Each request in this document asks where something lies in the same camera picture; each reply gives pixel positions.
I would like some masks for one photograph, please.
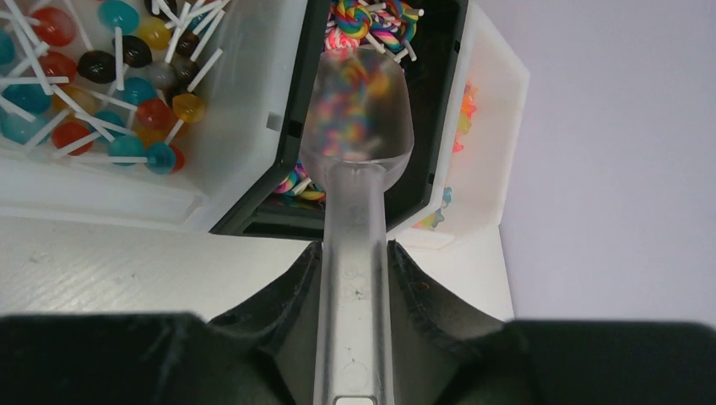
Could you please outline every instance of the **red lollipop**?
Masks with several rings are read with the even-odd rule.
[[[59,8],[40,8],[31,17],[40,20],[40,25],[33,25],[32,30],[52,46],[67,46],[77,36],[77,25]]]
[[[69,145],[72,142],[79,141],[80,139],[86,137],[87,135],[90,135],[90,130],[87,129],[84,125],[76,122],[76,121],[70,121],[65,122],[64,124],[60,125],[59,127],[55,128],[54,131],[52,131],[52,135],[50,136],[50,139],[52,140],[52,143],[55,145],[57,149],[62,149],[65,146]],[[92,142],[87,143],[84,146],[80,146],[79,148],[76,148],[69,154],[72,156],[79,156],[88,150],[92,148]]]
[[[165,129],[171,120],[171,110],[160,99],[146,100],[137,107],[137,120],[149,129]]]
[[[38,57],[37,60],[45,71],[45,75],[49,76],[67,76],[69,82],[72,83],[74,76],[77,74],[77,63],[66,57],[60,52],[47,51],[47,55]],[[67,84],[58,84],[58,86],[66,86]]]
[[[171,150],[174,151],[174,155],[176,156],[176,163],[174,164],[174,168],[171,169],[171,172],[169,173],[177,173],[179,170],[182,169],[182,167],[184,167],[184,164],[187,163],[187,160],[184,158],[184,153],[179,150],[179,148],[174,145],[169,145],[169,147],[171,148]]]

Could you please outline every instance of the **black container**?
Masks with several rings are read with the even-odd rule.
[[[329,1],[310,1],[289,92],[286,122],[272,168],[236,203],[211,230],[217,235],[267,236],[321,240],[323,208],[272,194],[296,166],[301,130],[311,98],[313,79],[323,44]],[[410,94],[415,147],[405,173],[385,193],[388,229],[405,221],[430,202],[442,128],[460,52],[467,0],[412,0],[425,9],[411,45],[418,55],[403,61]]]

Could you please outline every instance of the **white surface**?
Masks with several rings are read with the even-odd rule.
[[[275,280],[306,242],[0,218],[0,313],[226,311]],[[496,227],[434,251],[410,250],[474,307],[513,317]]]
[[[458,66],[460,74],[453,83],[448,105],[453,110],[446,116],[442,135],[441,154],[445,156],[438,162],[442,177],[436,184],[440,186],[433,189],[431,209],[413,217],[410,225],[440,208],[445,186],[453,189],[453,199],[442,210],[445,221],[435,231],[413,229],[403,235],[401,241],[407,246],[439,249],[502,220],[529,72],[475,2],[470,2],[469,11],[473,15],[469,35],[475,45]],[[459,139],[464,149],[453,154],[466,80],[478,89],[477,112],[469,133]]]
[[[531,73],[502,221],[517,315],[716,326],[716,2],[479,3]]]
[[[139,0],[128,3],[148,15]],[[111,52],[112,34],[96,18],[100,3],[83,5],[78,13],[92,44]],[[225,52],[198,87],[208,115],[192,125],[192,134],[174,141],[187,157],[180,173],[155,175],[143,165],[71,164],[69,158],[51,162],[51,143],[28,159],[8,150],[10,141],[0,137],[0,215],[209,230],[274,162],[281,127],[269,129],[267,121],[272,116],[272,122],[283,123],[305,9],[306,0],[229,3],[199,58],[202,65],[217,46]],[[85,48],[78,37],[59,51],[77,60]],[[155,59],[163,56],[155,53]],[[142,75],[129,69],[125,78]],[[80,76],[75,83],[102,93],[110,86]],[[116,111],[127,118],[126,110]],[[104,150],[99,143],[95,147]]]

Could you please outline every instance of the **blue lollipop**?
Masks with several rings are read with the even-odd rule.
[[[102,120],[102,121],[109,122],[110,124],[118,125],[119,127],[124,127],[124,121],[114,111],[109,111],[109,110],[97,111],[97,113],[95,114],[95,118]],[[125,134],[111,130],[111,129],[107,129],[107,131],[109,131],[109,133],[114,138],[121,138],[121,137],[125,136]],[[107,143],[107,138],[105,138],[105,137],[100,137],[99,140],[101,142]]]
[[[3,97],[34,114],[47,111],[52,103],[39,84],[11,84],[3,91]]]
[[[36,116],[33,122],[29,122],[20,116],[10,114],[5,117],[2,123],[0,123],[0,128],[3,130],[4,137],[24,145],[45,125],[47,125],[47,120],[41,116]],[[49,137],[50,134],[48,133],[47,136],[40,141],[40,143],[46,142]]]
[[[5,30],[0,30],[0,65],[5,65],[15,58],[15,44]]]
[[[100,22],[114,33],[115,43],[115,70],[117,71],[117,89],[124,90],[124,75],[122,62],[124,49],[122,46],[122,33],[131,34],[139,27],[139,14],[125,2],[110,0],[100,5],[97,14]]]
[[[154,86],[143,78],[127,78],[124,86],[122,99],[129,104],[140,105],[146,100],[157,98]]]
[[[121,137],[110,143],[107,148],[107,154],[112,157],[144,157],[144,144],[135,137]],[[134,163],[115,163],[120,166],[131,166]]]
[[[147,169],[157,175],[168,175],[176,165],[176,154],[163,142],[155,143],[147,149]]]

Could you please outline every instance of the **plastic container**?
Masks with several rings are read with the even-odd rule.
[[[418,212],[426,211],[427,215],[439,206],[433,199],[434,195],[442,195],[440,182],[444,183],[448,163],[438,162],[441,156],[442,161],[447,162],[445,153],[441,152],[444,150],[442,146],[449,143],[451,148],[454,138],[454,130],[449,135],[443,124],[453,93],[458,59],[464,51],[461,41],[468,10],[467,0],[411,0],[409,3],[426,11],[411,42],[418,60],[403,63],[415,129],[415,148],[405,173],[385,193],[389,230],[410,227],[420,219],[413,220]],[[453,138],[444,139],[446,133]],[[269,195],[256,208],[253,202],[257,195],[247,194],[212,232],[307,240],[323,238],[323,209],[320,206]],[[431,202],[434,208],[428,208]]]
[[[529,72],[475,3],[470,3],[469,15],[476,30],[467,79],[479,89],[475,95],[477,112],[473,115],[469,133],[459,139],[464,149],[449,154],[438,168],[438,171],[447,171],[444,186],[452,188],[452,201],[442,210],[444,222],[435,230],[409,228],[402,232],[398,240],[404,246],[439,249],[468,233],[502,221],[515,144],[527,99]],[[454,139],[457,130],[465,79],[457,80],[456,75],[443,140],[451,134]],[[443,142],[443,146],[452,151],[452,140],[449,144]],[[430,208],[440,208],[442,189],[434,192],[433,198]],[[435,209],[426,209],[425,214],[421,212],[406,225],[417,223]]]
[[[111,51],[111,33],[97,19],[100,2],[73,3],[95,48]],[[141,1],[127,3],[148,16]],[[234,0],[226,6],[202,54],[225,51],[197,90],[208,115],[172,143],[187,159],[175,175],[51,161],[42,148],[28,157],[0,137],[0,214],[207,231],[240,199],[254,209],[296,162],[329,4]],[[77,60],[84,46],[78,37],[60,51]],[[126,76],[134,74],[130,69]]]

